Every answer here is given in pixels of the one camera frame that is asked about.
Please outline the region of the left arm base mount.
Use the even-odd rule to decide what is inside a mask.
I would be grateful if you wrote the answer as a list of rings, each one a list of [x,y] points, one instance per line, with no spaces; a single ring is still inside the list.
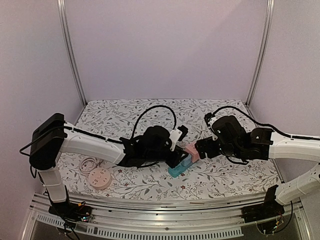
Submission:
[[[48,212],[56,215],[63,220],[63,232],[69,240],[80,240],[75,232],[78,222],[87,223],[92,219],[93,208],[88,206],[85,201],[79,203],[70,202],[69,193],[65,187],[66,199],[62,202],[53,202],[50,193],[47,191],[50,207]]]

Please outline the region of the small blue plug adapter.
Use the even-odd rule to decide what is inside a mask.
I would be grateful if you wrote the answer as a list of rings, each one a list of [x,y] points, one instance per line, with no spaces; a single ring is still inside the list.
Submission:
[[[192,156],[188,155],[185,159],[180,162],[182,167],[189,167],[192,164]]]

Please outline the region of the pink cube socket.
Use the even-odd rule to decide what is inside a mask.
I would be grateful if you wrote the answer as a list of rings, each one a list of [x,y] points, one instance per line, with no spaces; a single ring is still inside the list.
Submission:
[[[196,163],[200,159],[200,155],[195,147],[196,143],[192,142],[184,147],[184,150],[191,155],[191,162]]]

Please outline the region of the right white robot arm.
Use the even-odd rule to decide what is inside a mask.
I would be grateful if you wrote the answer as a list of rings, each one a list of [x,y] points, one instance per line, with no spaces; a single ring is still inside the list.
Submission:
[[[320,188],[320,139],[283,133],[273,126],[261,124],[247,132],[233,115],[216,117],[207,114],[206,125],[211,137],[196,141],[201,159],[225,156],[236,158],[245,165],[251,160],[295,159],[315,162],[315,166],[293,180],[267,190],[266,200],[259,206],[262,218],[269,218],[279,205],[307,195]]]

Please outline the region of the teal power strip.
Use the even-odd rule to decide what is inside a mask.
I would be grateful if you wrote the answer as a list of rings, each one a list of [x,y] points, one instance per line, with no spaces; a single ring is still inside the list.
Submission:
[[[180,174],[184,173],[187,169],[189,169],[191,166],[193,165],[193,163],[190,163],[186,166],[183,165],[178,165],[175,168],[168,168],[168,173],[171,177],[176,178],[178,177]]]

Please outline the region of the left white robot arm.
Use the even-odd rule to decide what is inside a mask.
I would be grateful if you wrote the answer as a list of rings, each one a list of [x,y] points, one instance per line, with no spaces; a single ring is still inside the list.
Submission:
[[[65,121],[63,114],[55,113],[33,132],[31,142],[19,153],[27,156],[29,164],[39,172],[55,209],[63,217],[70,217],[75,211],[74,205],[68,201],[68,191],[57,169],[61,153],[98,158],[125,168],[141,168],[158,162],[175,168],[187,157],[177,145],[187,133],[184,125],[172,131],[156,125],[148,127],[142,135],[113,140],[77,128]]]

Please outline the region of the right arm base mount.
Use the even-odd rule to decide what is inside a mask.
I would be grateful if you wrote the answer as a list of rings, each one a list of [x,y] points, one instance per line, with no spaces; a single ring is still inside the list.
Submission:
[[[245,206],[241,208],[241,217],[245,223],[264,221],[272,218],[270,221],[264,221],[257,224],[257,229],[263,235],[272,235],[276,232],[280,224],[283,223],[283,214],[285,213],[283,205],[276,202],[276,190],[278,185],[270,187],[262,203]]]

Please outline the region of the round pink socket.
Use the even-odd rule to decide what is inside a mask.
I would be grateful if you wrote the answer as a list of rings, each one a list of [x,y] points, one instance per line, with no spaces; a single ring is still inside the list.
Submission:
[[[89,173],[88,182],[94,189],[104,190],[110,186],[112,177],[107,169],[97,167]]]

